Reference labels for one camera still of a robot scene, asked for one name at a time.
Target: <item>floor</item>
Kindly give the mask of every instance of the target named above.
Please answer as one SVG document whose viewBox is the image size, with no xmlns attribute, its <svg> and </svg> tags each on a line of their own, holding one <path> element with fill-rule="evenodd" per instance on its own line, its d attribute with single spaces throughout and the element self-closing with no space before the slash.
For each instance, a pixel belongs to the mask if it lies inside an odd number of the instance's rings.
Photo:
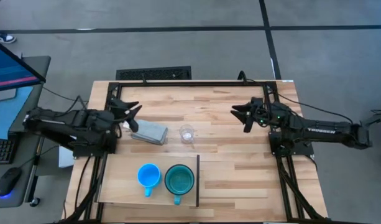
<svg viewBox="0 0 381 224">
<path fill-rule="evenodd" d="M 354 121 L 372 115 L 371 109 L 381 109 L 381 29 L 351 29 L 381 25 L 381 0 L 264 2 L 271 26 L 347 30 L 273 30 L 276 54 L 272 56 L 265 31 L 253 28 L 264 25 L 258 0 L 1 0 L 0 29 L 16 33 L 18 41 L 7 45 L 13 52 L 50 55 L 45 86 L 72 98 L 79 94 L 87 98 L 94 80 L 113 80 L 117 69 L 191 65 L 193 79 L 233 79 L 243 70 L 254 79 L 294 80 L 301 102 L 346 114 Z M 200 26 L 251 28 L 125 29 Z M 271 57 L 280 73 L 275 66 L 273 74 Z M 40 99 L 40 106 L 53 110 L 69 104 L 48 92 Z M 341 120 L 302 108 L 310 119 Z M 333 220 L 381 223 L 381 126 L 373 126 L 370 133 L 374 147 L 364 151 L 313 144 Z M 0 223 L 57 221 L 69 178 L 69 169 L 41 177 L 36 195 L 42 203 L 36 208 L 23 204 L 0 209 Z"/>
</svg>

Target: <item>cup handle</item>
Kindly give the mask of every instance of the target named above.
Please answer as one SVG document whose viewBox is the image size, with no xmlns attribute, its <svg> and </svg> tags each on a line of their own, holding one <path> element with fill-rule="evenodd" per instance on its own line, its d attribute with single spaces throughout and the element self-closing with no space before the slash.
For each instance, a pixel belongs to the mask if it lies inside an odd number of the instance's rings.
<svg viewBox="0 0 381 224">
<path fill-rule="evenodd" d="M 173 203 L 175 205 L 180 205 L 180 196 L 179 195 L 174 195 L 174 197 L 173 197 Z"/>
<path fill-rule="evenodd" d="M 150 197 L 152 195 L 152 189 L 151 187 L 146 187 L 145 196 Z"/>
</svg>

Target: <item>shoe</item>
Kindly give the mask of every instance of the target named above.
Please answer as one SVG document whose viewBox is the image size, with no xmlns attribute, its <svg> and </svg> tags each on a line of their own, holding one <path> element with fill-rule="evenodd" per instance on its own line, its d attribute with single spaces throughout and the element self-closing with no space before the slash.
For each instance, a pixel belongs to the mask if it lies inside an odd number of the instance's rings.
<svg viewBox="0 0 381 224">
<path fill-rule="evenodd" d="M 0 34 L 0 43 L 11 44 L 15 42 L 16 38 L 8 34 Z"/>
</svg>

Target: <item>monitor screen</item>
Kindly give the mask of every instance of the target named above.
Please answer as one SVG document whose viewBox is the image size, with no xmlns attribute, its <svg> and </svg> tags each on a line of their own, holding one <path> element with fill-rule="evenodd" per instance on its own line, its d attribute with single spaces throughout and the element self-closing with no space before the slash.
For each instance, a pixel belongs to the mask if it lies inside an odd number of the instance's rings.
<svg viewBox="0 0 381 224">
<path fill-rule="evenodd" d="M 43 79 L 37 72 L 0 45 L 0 90 L 35 85 Z"/>
</svg>

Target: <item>computer mouse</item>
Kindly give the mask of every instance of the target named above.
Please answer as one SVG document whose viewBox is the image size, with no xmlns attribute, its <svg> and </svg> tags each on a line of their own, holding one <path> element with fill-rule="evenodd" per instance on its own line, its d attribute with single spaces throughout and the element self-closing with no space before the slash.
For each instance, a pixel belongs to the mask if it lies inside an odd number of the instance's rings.
<svg viewBox="0 0 381 224">
<path fill-rule="evenodd" d="M 5 196 L 11 193 L 16 182 L 21 177 L 22 170 L 18 167 L 12 167 L 5 172 L 0 178 L 0 196 Z"/>
</svg>

